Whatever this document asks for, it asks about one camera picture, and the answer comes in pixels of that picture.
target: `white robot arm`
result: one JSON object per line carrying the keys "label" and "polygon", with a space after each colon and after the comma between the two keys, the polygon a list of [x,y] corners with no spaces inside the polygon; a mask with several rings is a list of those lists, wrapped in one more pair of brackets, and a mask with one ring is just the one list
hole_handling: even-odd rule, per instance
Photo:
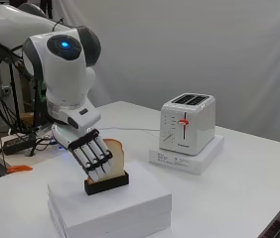
{"label": "white robot arm", "polygon": [[23,45],[28,73],[45,82],[56,140],[72,152],[93,181],[109,174],[114,159],[92,128],[100,113],[87,98],[95,77],[90,67],[100,55],[98,37],[87,27],[56,25],[14,7],[0,6],[0,43],[9,49]]}

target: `black holder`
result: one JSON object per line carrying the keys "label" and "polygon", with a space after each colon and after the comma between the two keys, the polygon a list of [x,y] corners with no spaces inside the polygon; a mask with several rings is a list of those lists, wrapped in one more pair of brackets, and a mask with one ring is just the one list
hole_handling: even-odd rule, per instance
{"label": "black holder", "polygon": [[94,195],[103,191],[111,190],[120,186],[129,184],[129,174],[125,172],[124,176],[111,178],[108,180],[89,184],[87,180],[84,181],[84,190],[88,195]]}

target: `white toaster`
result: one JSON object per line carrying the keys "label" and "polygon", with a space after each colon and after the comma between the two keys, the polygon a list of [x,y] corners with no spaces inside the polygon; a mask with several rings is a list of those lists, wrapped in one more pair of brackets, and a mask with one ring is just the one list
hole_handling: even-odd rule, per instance
{"label": "white toaster", "polygon": [[160,148],[197,155],[214,137],[213,96],[184,93],[161,109]]}

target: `white box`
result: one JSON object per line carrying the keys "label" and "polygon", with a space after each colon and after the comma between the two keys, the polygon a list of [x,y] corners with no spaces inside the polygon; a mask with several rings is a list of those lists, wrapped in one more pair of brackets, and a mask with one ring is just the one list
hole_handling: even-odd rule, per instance
{"label": "white box", "polygon": [[138,163],[130,184],[88,196],[83,179],[49,184],[49,209],[60,238],[143,238],[171,225],[172,196]]}
{"label": "white box", "polygon": [[163,149],[150,150],[150,162],[200,176],[221,151],[223,142],[223,136],[215,135],[196,156]]}

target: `white table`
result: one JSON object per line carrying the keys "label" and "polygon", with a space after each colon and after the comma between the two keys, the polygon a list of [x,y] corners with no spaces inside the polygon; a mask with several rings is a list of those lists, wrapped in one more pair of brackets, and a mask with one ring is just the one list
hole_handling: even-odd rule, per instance
{"label": "white table", "polygon": [[[125,102],[99,109],[98,128],[159,129],[158,111]],[[127,163],[139,161],[173,194],[172,228],[150,238],[257,237],[280,211],[280,143],[219,127],[216,132],[225,136],[223,151],[196,177],[148,163],[158,133],[101,130],[104,138],[122,142]],[[47,209],[47,182],[77,163],[68,153],[45,155],[33,171],[0,178],[0,238],[56,237]],[[6,159],[11,165],[21,160]]]}

